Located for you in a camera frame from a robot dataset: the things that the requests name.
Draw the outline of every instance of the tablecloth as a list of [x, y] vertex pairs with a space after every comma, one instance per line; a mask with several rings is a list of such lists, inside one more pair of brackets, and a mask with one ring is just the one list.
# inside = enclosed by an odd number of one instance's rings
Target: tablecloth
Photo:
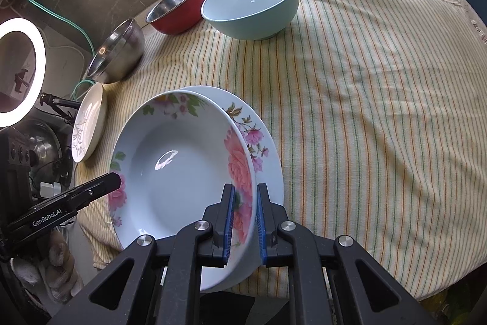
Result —
[[[413, 296], [487, 260], [487, 47], [455, 0], [300, 0], [292, 23], [239, 41], [202, 21], [146, 38], [133, 75], [106, 85], [108, 116], [82, 183], [109, 170], [138, 106], [165, 90], [218, 86], [269, 128], [291, 219], [349, 234]], [[121, 249], [107, 200], [79, 213], [102, 268]], [[238, 293], [284, 297], [286, 269]]]

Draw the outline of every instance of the glowing white ring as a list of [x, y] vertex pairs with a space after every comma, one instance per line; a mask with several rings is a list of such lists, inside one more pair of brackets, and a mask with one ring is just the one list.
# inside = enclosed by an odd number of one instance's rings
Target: glowing white ring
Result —
[[36, 70], [29, 92], [20, 105], [13, 111], [6, 113], [0, 112], [0, 127], [15, 124], [29, 113], [37, 101], [46, 72], [46, 49], [42, 36], [40, 36], [40, 32], [36, 26], [24, 18], [13, 18], [0, 25], [0, 39], [6, 34], [15, 31], [23, 32], [31, 40], [36, 55]]

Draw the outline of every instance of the gloved hand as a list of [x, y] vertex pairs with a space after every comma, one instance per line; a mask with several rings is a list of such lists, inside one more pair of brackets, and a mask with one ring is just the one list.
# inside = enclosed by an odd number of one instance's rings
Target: gloved hand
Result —
[[57, 230], [50, 234], [47, 258], [26, 260], [15, 257], [11, 267], [27, 290], [38, 295], [39, 288], [45, 288], [53, 302], [65, 304], [83, 287], [75, 270], [75, 259]]

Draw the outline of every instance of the plate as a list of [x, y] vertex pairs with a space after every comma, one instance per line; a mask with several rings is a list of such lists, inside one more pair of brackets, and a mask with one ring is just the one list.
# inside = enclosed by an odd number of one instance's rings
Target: plate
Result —
[[[189, 86], [182, 90], [193, 91], [208, 97], [228, 114], [239, 129], [249, 149], [257, 184], [267, 184], [271, 202], [283, 205], [284, 179], [282, 178], [281, 160], [269, 130], [257, 113], [245, 101], [218, 87]], [[226, 279], [225, 289], [245, 280], [260, 265], [259, 236], [254, 233], [252, 245], [245, 253], [245, 259], [242, 260], [238, 269]], [[218, 269], [209, 269], [203, 273], [201, 282], [215, 270]]]
[[[201, 290], [222, 290], [255, 247], [257, 184], [243, 136], [211, 99], [186, 90], [145, 102], [130, 116], [116, 142], [110, 170], [120, 188], [108, 195], [110, 216], [123, 248], [139, 235], [176, 234], [203, 217], [232, 183], [236, 204], [230, 259], [224, 268], [203, 268]], [[252, 272], [259, 263], [254, 263]]]
[[88, 90], [76, 114], [72, 128], [72, 159], [79, 163], [89, 158], [98, 145], [107, 115], [107, 95], [96, 83]]

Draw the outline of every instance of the floral bowl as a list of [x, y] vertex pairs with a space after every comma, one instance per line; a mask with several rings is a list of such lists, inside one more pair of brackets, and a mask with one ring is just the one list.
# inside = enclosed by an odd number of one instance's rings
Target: floral bowl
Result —
[[108, 205], [123, 248], [139, 235], [160, 239], [200, 220], [208, 205], [220, 201], [224, 184], [232, 183], [237, 194], [230, 259], [225, 268], [203, 268], [201, 290], [232, 287], [259, 265], [235, 272], [255, 255], [257, 185], [242, 135], [210, 99], [176, 90], [145, 102], [123, 127], [110, 170], [122, 179]]

